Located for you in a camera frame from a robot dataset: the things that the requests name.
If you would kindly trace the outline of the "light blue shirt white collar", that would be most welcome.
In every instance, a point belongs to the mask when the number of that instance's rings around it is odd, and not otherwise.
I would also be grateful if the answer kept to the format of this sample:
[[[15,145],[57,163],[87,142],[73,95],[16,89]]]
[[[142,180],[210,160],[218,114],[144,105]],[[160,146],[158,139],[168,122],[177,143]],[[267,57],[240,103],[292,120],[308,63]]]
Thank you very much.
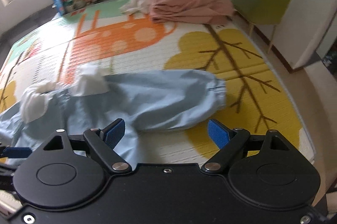
[[[79,135],[123,119],[126,130],[115,151],[135,166],[147,157],[141,133],[192,128],[225,103],[225,81],[209,72],[176,69],[106,75],[87,65],[73,84],[42,81],[27,87],[21,99],[1,114],[1,140],[36,150],[58,129]]]

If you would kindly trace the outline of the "colourful foam play mat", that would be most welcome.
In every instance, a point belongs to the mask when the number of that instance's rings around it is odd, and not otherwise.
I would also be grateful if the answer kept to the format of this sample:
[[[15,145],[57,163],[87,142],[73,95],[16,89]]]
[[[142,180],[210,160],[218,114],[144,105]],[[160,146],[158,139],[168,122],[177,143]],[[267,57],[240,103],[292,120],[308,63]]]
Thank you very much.
[[[36,149],[124,119],[116,147],[138,162],[203,163],[217,119],[253,135],[280,131],[310,162],[315,149],[292,97],[235,24],[154,24],[113,0],[53,19],[13,44],[1,68],[1,141]]]

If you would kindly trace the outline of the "green chair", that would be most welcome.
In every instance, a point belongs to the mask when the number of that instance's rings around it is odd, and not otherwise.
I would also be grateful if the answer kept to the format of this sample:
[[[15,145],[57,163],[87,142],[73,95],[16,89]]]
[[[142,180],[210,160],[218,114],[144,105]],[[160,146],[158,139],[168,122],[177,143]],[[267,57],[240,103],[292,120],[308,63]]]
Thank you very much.
[[[291,0],[231,0],[235,10],[248,22],[248,35],[253,34],[256,25],[271,25],[271,34],[268,52],[271,51],[274,43],[274,35],[278,25]]]

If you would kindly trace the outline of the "white crumpled cloth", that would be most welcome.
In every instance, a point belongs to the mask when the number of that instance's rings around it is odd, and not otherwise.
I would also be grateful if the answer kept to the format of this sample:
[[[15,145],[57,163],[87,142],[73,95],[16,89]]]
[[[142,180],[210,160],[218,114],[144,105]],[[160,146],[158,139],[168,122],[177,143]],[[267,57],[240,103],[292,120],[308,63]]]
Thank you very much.
[[[140,12],[142,14],[148,14],[150,9],[149,0],[129,0],[119,10],[124,14],[134,14]]]

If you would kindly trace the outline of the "pink folded cloth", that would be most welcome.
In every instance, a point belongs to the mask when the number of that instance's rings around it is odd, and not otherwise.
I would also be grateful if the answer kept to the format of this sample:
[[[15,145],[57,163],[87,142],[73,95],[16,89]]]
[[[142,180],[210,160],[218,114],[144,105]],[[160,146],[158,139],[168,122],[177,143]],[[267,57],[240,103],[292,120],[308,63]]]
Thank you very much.
[[[147,0],[154,23],[226,24],[235,8],[231,0]]]

